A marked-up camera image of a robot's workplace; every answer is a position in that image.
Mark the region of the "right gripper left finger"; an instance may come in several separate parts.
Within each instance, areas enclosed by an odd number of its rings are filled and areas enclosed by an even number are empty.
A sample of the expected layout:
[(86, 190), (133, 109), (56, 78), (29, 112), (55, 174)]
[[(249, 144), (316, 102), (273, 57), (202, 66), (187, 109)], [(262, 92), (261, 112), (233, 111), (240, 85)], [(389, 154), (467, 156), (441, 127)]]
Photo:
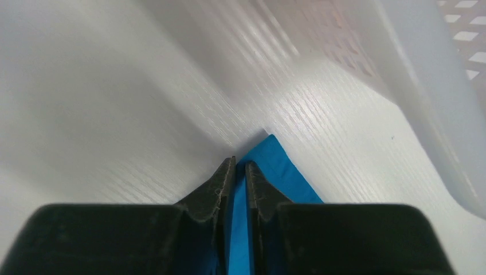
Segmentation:
[(2, 274), (226, 274), (236, 160), (171, 205), (50, 204), (26, 221)]

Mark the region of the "blue t-shirt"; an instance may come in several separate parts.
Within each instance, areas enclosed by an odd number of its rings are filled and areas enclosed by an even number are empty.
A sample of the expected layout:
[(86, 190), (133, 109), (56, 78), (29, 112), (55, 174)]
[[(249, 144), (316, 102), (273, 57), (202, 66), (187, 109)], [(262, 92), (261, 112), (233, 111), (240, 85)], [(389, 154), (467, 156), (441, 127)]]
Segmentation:
[(251, 162), (258, 167), (257, 179), (265, 179), (292, 202), (323, 203), (275, 135), (270, 134), (251, 147), (236, 165), (228, 274), (250, 274), (246, 165)]

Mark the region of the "white plastic laundry basket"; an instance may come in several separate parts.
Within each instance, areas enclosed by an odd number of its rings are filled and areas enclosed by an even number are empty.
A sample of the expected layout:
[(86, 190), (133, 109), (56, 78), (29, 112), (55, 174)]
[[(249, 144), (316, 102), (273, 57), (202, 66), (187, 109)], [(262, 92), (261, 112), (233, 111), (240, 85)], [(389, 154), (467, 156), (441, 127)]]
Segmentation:
[(485, 217), (484, 1), (256, 1), (402, 111), (452, 198)]

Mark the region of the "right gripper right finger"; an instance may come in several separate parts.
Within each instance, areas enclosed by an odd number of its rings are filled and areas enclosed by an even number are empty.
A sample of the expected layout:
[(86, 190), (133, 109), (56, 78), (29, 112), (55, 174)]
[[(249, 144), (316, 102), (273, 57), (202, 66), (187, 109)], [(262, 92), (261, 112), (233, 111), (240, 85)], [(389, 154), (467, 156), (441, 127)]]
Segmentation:
[(453, 274), (419, 209), (296, 203), (246, 165), (251, 274)]

